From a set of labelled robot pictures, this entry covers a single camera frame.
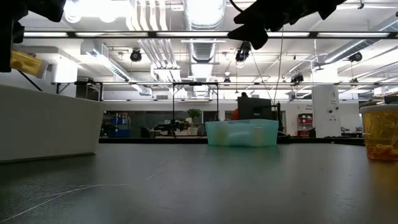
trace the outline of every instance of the ceiling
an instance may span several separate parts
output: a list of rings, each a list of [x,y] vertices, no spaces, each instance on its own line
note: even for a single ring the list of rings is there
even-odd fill
[[[253,0],[235,0],[242,9],[248,7]],[[358,10],[355,7],[359,1],[347,1],[340,9],[336,10],[325,21],[320,19],[318,14],[312,14],[302,18],[293,26],[286,25],[284,31],[369,31],[371,27],[391,17],[398,11],[398,2],[390,1],[364,1],[365,8]],[[182,0],[168,0],[167,3],[167,25],[169,30],[185,30],[183,11],[174,10],[182,6]],[[78,30],[78,31],[101,31],[101,30],[128,30],[126,19],[123,14],[129,12],[125,10],[128,1],[112,1],[118,10],[118,18],[112,23],[102,22],[98,17],[82,17],[80,22],[69,23],[65,19],[60,23],[50,22],[34,13],[21,20],[26,30]],[[233,18],[238,15],[238,11],[227,3],[226,12],[221,30],[233,30],[238,26],[233,22]],[[110,57],[117,61],[131,75],[139,77],[143,81],[150,80],[150,60],[145,54],[142,55],[140,62],[131,62],[129,59],[132,48],[140,47],[136,39],[97,39],[97,43],[104,43],[110,49]],[[254,82],[259,78],[259,73],[266,77],[269,82],[276,82],[278,77],[285,74],[302,60],[315,54],[327,54],[341,47],[349,40],[294,40],[294,39],[270,39],[263,48],[253,50],[251,56],[245,61],[243,68],[236,68],[234,57],[240,41],[226,40],[225,43],[218,44],[211,80],[223,81],[225,72],[230,72],[231,81]],[[92,61],[87,55],[80,55],[81,39],[26,39],[22,44],[26,46],[54,46],[58,47],[80,61],[79,76],[93,77],[95,80],[113,81],[113,74],[103,65]],[[180,39],[172,39],[172,48],[177,59],[177,64],[181,68],[181,77],[188,77],[190,74],[190,56],[187,44],[181,43]],[[360,65],[354,63],[353,69],[347,61],[336,63],[339,78],[349,80],[351,77],[375,70],[381,66],[398,61],[398,50],[393,50],[388,54],[366,61],[378,54],[381,54],[398,45],[396,40],[382,40],[361,51],[363,60]],[[311,69],[301,71],[305,78],[310,82]],[[369,77],[364,82],[373,82],[382,77],[393,77],[398,75],[398,69],[388,73],[379,74],[377,77]]]

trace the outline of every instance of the table surface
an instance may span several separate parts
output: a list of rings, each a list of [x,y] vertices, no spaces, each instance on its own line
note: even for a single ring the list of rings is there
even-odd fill
[[[0,223],[398,220],[398,163],[369,161],[361,146],[100,144],[1,164],[0,176]]]

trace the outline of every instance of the yellow object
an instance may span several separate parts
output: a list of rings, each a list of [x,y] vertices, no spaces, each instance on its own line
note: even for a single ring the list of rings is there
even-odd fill
[[[32,57],[24,52],[16,50],[11,51],[11,68],[34,75],[37,78],[43,77],[48,65],[46,61]]]
[[[361,108],[368,158],[398,161],[398,105]]]

